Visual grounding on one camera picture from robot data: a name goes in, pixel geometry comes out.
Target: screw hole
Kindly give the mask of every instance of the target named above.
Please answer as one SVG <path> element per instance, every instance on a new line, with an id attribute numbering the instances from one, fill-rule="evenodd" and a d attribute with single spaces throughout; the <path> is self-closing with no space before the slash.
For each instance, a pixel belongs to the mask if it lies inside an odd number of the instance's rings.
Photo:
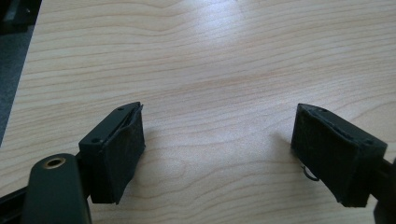
<path id="1" fill-rule="evenodd" d="M 65 158 L 54 158 L 44 163 L 45 169 L 54 169 L 62 166 L 66 162 Z"/>
<path id="2" fill-rule="evenodd" d="M 100 138 L 93 138 L 93 139 L 91 140 L 92 143 L 98 143 L 98 142 L 100 142 L 100 141 L 102 141 Z"/>
<path id="3" fill-rule="evenodd" d="M 366 139 L 366 140 L 364 141 L 364 143 L 367 144 L 367 145 L 372 145 L 372 144 L 374 143 L 374 141 L 371 140 L 371 139 Z"/>

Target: black metal bar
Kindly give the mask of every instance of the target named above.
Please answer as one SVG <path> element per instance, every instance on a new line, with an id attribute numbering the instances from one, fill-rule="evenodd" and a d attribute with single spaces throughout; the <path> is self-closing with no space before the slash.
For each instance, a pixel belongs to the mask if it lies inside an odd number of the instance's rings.
<path id="1" fill-rule="evenodd" d="M 75 156 L 57 154 L 35 164 L 21 223 L 92 223 Z"/>
<path id="2" fill-rule="evenodd" d="M 25 195 L 26 187 L 0 198 L 0 223 L 14 224 L 21 222 Z"/>

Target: clamp jaw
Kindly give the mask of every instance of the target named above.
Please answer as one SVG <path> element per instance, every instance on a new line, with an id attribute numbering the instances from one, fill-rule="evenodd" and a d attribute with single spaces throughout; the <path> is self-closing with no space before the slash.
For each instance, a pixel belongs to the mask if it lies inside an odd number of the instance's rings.
<path id="1" fill-rule="evenodd" d="M 1 223 L 92 223 L 93 203 L 119 203 L 145 149 L 142 105 L 116 108 L 79 142 L 79 153 L 36 163 L 29 184 L 0 199 Z"/>
<path id="2" fill-rule="evenodd" d="M 383 141 L 324 108 L 297 107 L 292 152 L 343 206 L 365 207 L 373 194 L 377 224 L 396 223 L 396 161 L 383 159 L 386 149 Z"/>

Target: black plastic housing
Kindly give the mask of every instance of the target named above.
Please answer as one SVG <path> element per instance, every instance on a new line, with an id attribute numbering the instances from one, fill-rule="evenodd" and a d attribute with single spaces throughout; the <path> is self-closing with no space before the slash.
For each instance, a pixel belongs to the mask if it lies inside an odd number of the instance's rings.
<path id="1" fill-rule="evenodd" d="M 141 110 L 138 102 L 115 109 L 78 143 L 93 203 L 119 203 L 134 177 L 145 149 Z"/>
<path id="2" fill-rule="evenodd" d="M 364 207 L 387 144 L 313 105 L 299 104 L 291 149 L 346 207 Z"/>

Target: wooden table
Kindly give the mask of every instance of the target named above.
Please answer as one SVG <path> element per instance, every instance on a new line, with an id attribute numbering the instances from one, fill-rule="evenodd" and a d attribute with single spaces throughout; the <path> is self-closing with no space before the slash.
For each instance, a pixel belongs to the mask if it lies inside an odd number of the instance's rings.
<path id="1" fill-rule="evenodd" d="M 94 223 L 373 223 L 290 154 L 298 103 L 396 157 L 394 1 L 43 1 L 0 150 L 0 195 L 112 109 L 142 102 L 147 148 Z"/>

